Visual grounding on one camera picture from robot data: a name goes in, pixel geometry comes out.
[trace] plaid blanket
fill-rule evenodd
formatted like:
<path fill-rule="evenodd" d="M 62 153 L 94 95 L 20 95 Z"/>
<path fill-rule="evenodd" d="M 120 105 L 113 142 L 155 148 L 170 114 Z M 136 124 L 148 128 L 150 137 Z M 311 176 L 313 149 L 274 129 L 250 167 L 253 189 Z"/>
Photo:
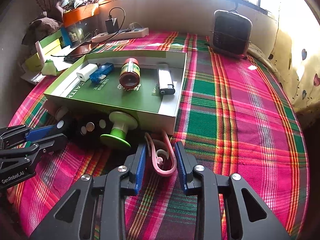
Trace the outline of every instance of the plaid blanket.
<path fill-rule="evenodd" d="M 186 152 L 215 173 L 241 174 L 296 239 L 306 213 L 309 180 L 306 148 L 294 111 L 260 62 L 215 54 L 207 41 L 197 35 L 151 32 L 144 38 L 102 43 L 97 52 L 186 52 L 185 85 L 172 144 L 181 140 Z M 34 88 L 10 125 L 37 127 L 53 122 L 42 108 L 43 92 L 53 80 L 46 77 Z M 110 154 L 106 148 L 84 152 L 69 143 L 62 154 L 44 156 L 37 175 L 9 194 L 26 234 L 82 174 L 102 174 Z M 125 215 L 128 239 L 193 239 L 196 198 L 183 195 L 177 172 L 162 178 L 147 168 L 140 194 L 126 199 Z M 223 203 L 221 218 L 226 238 Z"/>

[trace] black charger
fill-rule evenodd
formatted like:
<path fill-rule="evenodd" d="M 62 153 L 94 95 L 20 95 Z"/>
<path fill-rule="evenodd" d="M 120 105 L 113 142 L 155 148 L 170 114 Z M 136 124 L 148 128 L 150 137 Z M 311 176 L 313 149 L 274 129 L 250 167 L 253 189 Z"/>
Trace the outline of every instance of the black charger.
<path fill-rule="evenodd" d="M 112 18 L 112 16 L 109 14 L 109 19 L 106 20 L 106 28 L 107 33 L 116 33 L 119 31 L 119 25 L 118 25 L 118 19 Z"/>

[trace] orange container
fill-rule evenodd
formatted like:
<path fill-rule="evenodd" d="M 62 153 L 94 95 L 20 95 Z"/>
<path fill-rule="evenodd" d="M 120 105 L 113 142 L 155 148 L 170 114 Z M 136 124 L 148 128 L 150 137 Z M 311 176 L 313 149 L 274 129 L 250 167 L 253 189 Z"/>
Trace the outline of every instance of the orange container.
<path fill-rule="evenodd" d="M 99 4 L 93 3 L 63 14 L 63 25 L 68 27 L 93 15 L 99 14 Z"/>

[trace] black phone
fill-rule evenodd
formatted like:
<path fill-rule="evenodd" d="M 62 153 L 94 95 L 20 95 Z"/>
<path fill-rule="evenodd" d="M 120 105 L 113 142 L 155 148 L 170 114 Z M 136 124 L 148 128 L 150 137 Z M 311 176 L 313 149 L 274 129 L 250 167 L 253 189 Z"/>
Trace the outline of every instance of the black phone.
<path fill-rule="evenodd" d="M 98 43 L 94 43 L 94 42 L 84 42 L 81 45 L 79 45 L 78 47 L 76 47 L 73 51 L 71 51 L 68 55 L 66 55 L 64 57 L 63 61 L 75 63 L 84 54 L 90 53 L 98 45 L 99 45 Z"/>

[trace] white power strip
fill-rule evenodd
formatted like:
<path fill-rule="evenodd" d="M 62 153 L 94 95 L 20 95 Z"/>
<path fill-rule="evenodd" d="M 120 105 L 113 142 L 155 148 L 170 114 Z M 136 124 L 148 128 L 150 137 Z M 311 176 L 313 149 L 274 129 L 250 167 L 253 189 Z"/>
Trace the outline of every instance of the white power strip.
<path fill-rule="evenodd" d="M 102 42 L 105 41 L 106 39 L 112 37 L 116 33 L 100 33 L 97 36 L 94 36 L 91 41 L 92 42 Z M 121 40 L 121 39 L 134 39 L 134 38 L 143 38 L 145 36 L 149 35 L 149 28 L 139 28 L 139 29 L 134 29 L 130 30 L 129 32 L 123 32 L 117 34 L 114 38 L 110 39 L 112 40 Z"/>

